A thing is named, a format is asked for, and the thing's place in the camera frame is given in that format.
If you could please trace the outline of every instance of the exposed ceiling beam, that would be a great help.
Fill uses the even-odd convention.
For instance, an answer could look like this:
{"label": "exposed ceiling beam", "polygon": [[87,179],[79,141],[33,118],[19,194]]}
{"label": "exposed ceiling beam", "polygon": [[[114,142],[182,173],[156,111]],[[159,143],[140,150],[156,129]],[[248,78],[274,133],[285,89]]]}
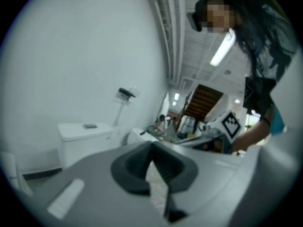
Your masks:
{"label": "exposed ceiling beam", "polygon": [[217,34],[214,36],[214,38],[213,38],[213,40],[212,40],[212,43],[211,43],[209,49],[208,49],[207,52],[206,52],[205,59],[203,60],[202,65],[199,67],[199,70],[198,70],[197,73],[196,73],[196,78],[197,78],[198,75],[201,73],[202,68],[204,68],[204,65],[205,65],[205,63],[206,63],[206,61],[207,61],[208,54],[209,54],[209,52],[211,51],[212,46],[214,45],[214,42],[215,42],[216,38],[217,38]]}
{"label": "exposed ceiling beam", "polygon": [[[172,44],[172,29],[171,29],[171,26],[170,26],[171,22],[170,22],[170,14],[169,14],[168,6],[167,6],[168,3],[167,3],[166,0],[162,0],[162,3],[163,3],[164,14],[165,14],[165,17],[162,18],[162,19],[166,21],[165,28],[166,28],[166,31],[168,31],[168,34],[169,34],[168,41],[169,41],[169,44]],[[170,70],[169,70],[169,80],[172,79]]]}
{"label": "exposed ceiling beam", "polygon": [[176,60],[177,60],[177,21],[174,0],[169,0],[169,12],[172,29],[172,52],[173,52],[173,81],[176,82]]}
{"label": "exposed ceiling beam", "polygon": [[178,75],[176,83],[179,84],[181,67],[183,62],[183,54],[184,54],[184,41],[185,41],[185,0],[179,0],[179,20],[180,20],[180,41],[179,41],[179,65],[178,65]]}
{"label": "exposed ceiling beam", "polygon": [[168,62],[168,74],[167,74],[167,77],[168,77],[168,79],[170,79],[171,63],[170,63],[169,45],[168,45],[168,42],[167,42],[165,27],[164,27],[164,23],[163,23],[163,20],[162,20],[162,15],[161,15],[161,12],[160,12],[158,0],[153,0],[153,1],[154,1],[156,10],[157,10],[157,14],[158,14],[158,17],[159,17],[159,21],[160,21],[160,25],[161,25],[161,29],[162,29],[162,33],[163,33],[163,37],[164,37],[164,43],[165,43],[166,55],[167,55],[167,62]]}

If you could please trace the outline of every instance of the fluorescent light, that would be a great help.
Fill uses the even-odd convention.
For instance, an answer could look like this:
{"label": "fluorescent light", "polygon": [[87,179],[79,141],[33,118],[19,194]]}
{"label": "fluorescent light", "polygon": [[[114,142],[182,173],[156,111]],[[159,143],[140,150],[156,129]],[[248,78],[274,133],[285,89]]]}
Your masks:
{"label": "fluorescent light", "polygon": [[179,97],[180,97],[180,94],[179,94],[179,93],[176,93],[176,94],[175,94],[175,100],[178,100]]}
{"label": "fluorescent light", "polygon": [[223,58],[226,56],[227,52],[231,49],[231,47],[235,44],[236,35],[232,29],[229,29],[229,33],[226,34],[223,39],[219,49],[211,60],[210,64],[212,66],[218,66]]}

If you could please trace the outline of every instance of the small black object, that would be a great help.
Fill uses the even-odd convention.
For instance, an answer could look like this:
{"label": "small black object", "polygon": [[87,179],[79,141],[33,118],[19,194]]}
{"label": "small black object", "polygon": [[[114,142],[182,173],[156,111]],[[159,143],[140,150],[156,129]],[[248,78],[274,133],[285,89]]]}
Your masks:
{"label": "small black object", "polygon": [[199,0],[195,4],[195,12],[194,13],[187,13],[187,18],[189,20],[190,26],[193,30],[197,32],[202,31],[202,6],[204,5],[206,0]]}
{"label": "small black object", "polygon": [[129,100],[130,97],[136,97],[134,94],[124,88],[119,88],[119,93],[121,93],[121,96],[127,100]]}
{"label": "small black object", "polygon": [[83,127],[85,128],[85,129],[95,129],[95,128],[97,128],[97,125],[95,125],[95,124],[84,124],[83,125]]}

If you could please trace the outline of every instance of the staircase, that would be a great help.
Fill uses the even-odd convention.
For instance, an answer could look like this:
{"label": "staircase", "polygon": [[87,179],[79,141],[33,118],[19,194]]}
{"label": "staircase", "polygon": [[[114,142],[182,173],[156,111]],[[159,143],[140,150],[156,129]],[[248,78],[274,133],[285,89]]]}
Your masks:
{"label": "staircase", "polygon": [[204,121],[205,116],[216,105],[223,93],[212,88],[199,85],[194,91],[188,106],[184,107],[183,115],[196,118],[198,121]]}

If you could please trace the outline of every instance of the black strap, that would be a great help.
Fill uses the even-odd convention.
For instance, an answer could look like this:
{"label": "black strap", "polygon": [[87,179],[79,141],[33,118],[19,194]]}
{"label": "black strap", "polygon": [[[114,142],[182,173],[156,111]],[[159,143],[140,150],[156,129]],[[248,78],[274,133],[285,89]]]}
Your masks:
{"label": "black strap", "polygon": [[264,121],[268,124],[268,126],[270,127],[270,122],[268,121],[268,119],[265,118],[265,117],[262,117],[260,121],[263,121],[263,120],[264,120]]}

